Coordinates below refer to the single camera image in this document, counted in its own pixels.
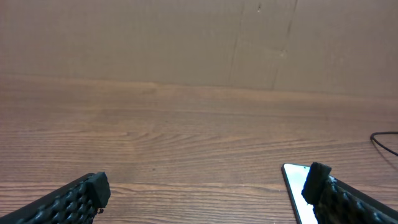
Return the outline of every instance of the black wire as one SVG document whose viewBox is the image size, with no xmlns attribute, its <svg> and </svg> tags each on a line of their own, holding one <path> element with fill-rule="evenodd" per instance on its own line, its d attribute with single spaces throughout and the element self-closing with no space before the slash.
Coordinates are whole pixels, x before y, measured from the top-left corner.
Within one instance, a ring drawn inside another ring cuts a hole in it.
<svg viewBox="0 0 398 224">
<path fill-rule="evenodd" d="M 374 137 L 377 135 L 382 135 L 382 134 L 398 134 L 398 131 L 386 131 L 386 132 L 382 132 L 382 133 L 373 133 L 371 135 L 371 141 L 374 141 L 376 144 L 378 144 L 380 147 L 382 147 L 383 149 L 393 153 L 394 155 L 398 156 L 398 153 L 394 152 L 393 150 L 387 148 L 386 146 L 384 146 L 383 144 L 381 144 L 378 140 L 376 140 Z"/>
</svg>

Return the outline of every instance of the cable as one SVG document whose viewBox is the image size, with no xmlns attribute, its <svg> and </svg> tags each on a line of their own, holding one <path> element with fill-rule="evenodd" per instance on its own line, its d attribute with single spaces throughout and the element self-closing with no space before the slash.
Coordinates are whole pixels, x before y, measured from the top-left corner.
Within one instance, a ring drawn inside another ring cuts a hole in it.
<svg viewBox="0 0 398 224">
<path fill-rule="evenodd" d="M 378 140 L 376 140 L 374 137 L 377 135 L 382 135 L 382 134 L 398 134 L 398 131 L 386 131 L 386 132 L 382 132 L 382 133 L 373 133 L 371 135 L 371 141 L 374 141 L 376 144 L 378 144 L 380 147 L 382 147 L 383 149 L 393 153 L 394 155 L 398 156 L 398 153 L 394 152 L 393 150 L 387 148 L 386 146 L 384 146 L 383 144 L 381 144 Z"/>
</svg>

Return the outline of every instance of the white smartphone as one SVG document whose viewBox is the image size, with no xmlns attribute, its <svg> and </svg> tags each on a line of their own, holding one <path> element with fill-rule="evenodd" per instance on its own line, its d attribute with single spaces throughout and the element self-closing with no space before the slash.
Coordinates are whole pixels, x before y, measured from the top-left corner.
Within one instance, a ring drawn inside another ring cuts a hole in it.
<svg viewBox="0 0 398 224">
<path fill-rule="evenodd" d="M 297 223 L 299 224 L 318 223 L 313 213 L 313 206 L 308 204 L 301 195 L 309 171 L 309 166 L 296 164 L 284 164 L 282 166 L 287 191 L 292 202 Z"/>
</svg>

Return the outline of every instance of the wooden tabletop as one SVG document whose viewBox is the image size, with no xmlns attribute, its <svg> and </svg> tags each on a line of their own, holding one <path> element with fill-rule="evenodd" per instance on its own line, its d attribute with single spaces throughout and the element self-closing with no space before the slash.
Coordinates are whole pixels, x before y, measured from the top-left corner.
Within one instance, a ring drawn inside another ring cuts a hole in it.
<svg viewBox="0 0 398 224">
<path fill-rule="evenodd" d="M 280 167 L 313 161 L 398 210 L 397 130 L 387 98 L 1 74 L 0 215 L 103 170 L 96 223 L 295 223 Z"/>
</svg>

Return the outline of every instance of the black phone edge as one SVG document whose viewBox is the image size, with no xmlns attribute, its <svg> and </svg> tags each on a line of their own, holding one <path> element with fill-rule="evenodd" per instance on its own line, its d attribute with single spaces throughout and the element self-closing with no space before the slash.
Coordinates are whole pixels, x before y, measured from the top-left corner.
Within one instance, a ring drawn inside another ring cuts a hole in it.
<svg viewBox="0 0 398 224">
<path fill-rule="evenodd" d="M 294 216 L 296 217 L 297 224 L 303 224 L 301 222 L 301 219 L 300 219 L 300 216 L 299 216 L 299 212 L 297 211 L 296 203 L 294 202 L 292 189 L 290 188 L 289 180 L 287 178 L 286 171 L 285 171 L 285 164 L 289 164 L 289 163 L 284 163 L 280 169 L 282 171 L 282 175 L 284 176 L 284 180 L 285 180 L 285 184 L 286 184 L 286 188 L 287 188 L 287 193 L 289 194 L 290 202 L 292 203 Z"/>
</svg>

